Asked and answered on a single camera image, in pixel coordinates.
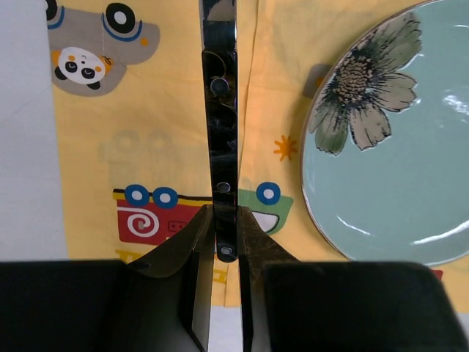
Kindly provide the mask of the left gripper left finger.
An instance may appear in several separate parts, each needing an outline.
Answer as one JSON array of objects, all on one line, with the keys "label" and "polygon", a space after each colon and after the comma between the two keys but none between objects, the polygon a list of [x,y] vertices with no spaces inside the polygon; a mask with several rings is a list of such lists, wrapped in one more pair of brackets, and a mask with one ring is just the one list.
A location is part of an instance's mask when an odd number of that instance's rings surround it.
[{"label": "left gripper left finger", "polygon": [[206,351],[213,209],[121,260],[1,264],[3,351]]}]

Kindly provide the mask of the yellow cartoon placemat cloth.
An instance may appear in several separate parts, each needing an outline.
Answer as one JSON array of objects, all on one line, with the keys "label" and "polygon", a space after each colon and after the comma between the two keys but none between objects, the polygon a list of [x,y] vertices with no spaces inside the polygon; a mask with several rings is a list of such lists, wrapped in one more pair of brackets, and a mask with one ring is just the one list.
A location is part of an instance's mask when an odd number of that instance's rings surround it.
[{"label": "yellow cartoon placemat cloth", "polygon": [[[306,213],[300,135],[342,51],[408,1],[238,1],[241,204],[301,260],[339,260]],[[47,1],[71,258],[135,260],[211,194],[197,1]]]}]

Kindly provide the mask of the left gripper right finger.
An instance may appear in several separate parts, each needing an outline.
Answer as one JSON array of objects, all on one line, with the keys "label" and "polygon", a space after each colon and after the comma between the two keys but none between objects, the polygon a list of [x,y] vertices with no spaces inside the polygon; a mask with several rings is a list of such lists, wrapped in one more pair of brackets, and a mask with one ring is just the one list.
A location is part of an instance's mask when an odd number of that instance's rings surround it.
[{"label": "left gripper right finger", "polygon": [[244,351],[466,351],[437,276],[411,262],[301,262],[237,211]]}]

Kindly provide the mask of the black handled fork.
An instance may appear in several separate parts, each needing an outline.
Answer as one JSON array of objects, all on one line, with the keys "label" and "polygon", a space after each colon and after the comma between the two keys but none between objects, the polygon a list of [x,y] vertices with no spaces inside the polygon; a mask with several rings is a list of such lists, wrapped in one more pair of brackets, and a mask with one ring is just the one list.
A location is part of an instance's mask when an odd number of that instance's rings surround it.
[{"label": "black handled fork", "polygon": [[237,2],[200,1],[204,104],[218,259],[237,259]]}]

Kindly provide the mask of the green floral plate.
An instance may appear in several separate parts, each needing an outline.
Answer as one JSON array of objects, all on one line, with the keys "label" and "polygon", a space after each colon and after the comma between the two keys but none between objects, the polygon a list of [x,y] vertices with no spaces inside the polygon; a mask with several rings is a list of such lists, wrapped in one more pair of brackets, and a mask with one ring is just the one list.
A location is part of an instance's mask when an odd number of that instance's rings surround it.
[{"label": "green floral plate", "polygon": [[425,1],[361,36],[309,112],[303,195],[351,260],[468,254],[468,3]]}]

